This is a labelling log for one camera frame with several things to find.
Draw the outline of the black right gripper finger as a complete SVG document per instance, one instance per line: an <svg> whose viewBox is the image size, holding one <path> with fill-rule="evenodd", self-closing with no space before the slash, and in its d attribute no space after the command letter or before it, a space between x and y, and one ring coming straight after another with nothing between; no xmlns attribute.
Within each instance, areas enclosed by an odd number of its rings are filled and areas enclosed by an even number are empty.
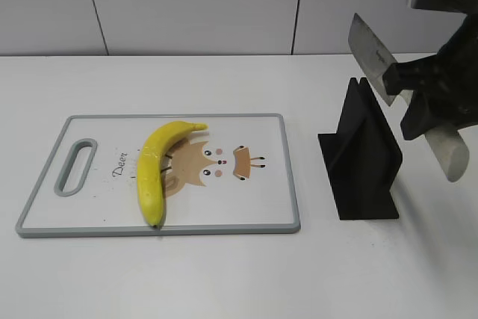
<svg viewBox="0 0 478 319"><path fill-rule="evenodd" d="M382 76L388 95L413 90L430 96L448 94L447 77L436 55L415 61L393 63Z"/></svg>
<svg viewBox="0 0 478 319"><path fill-rule="evenodd" d="M435 97L428 90L438 85L426 85L417 79L401 79L401 90L413 90L414 95L400 123L405 140L414 140L425 132L442 125L455 129L477 124L477 80L460 83L459 90Z"/></svg>

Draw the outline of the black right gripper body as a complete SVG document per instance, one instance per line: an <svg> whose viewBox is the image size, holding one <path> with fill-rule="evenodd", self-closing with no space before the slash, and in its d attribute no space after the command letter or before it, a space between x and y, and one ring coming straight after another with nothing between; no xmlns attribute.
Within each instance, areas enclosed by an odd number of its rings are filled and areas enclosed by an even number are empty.
<svg viewBox="0 0 478 319"><path fill-rule="evenodd" d="M438 63L458 84L477 83L477 14L467 15L437 52Z"/></svg>

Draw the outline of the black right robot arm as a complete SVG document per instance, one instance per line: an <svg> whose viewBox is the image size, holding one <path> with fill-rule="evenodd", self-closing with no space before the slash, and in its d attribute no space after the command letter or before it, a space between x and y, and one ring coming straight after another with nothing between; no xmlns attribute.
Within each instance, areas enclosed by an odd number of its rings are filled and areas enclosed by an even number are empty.
<svg viewBox="0 0 478 319"><path fill-rule="evenodd" d="M410 0L410 7L463 13L465 18L436 52L397 66L403 89L414 95L401 121L403 137L413 140L450 124L457 129L477 124L477 0Z"/></svg>

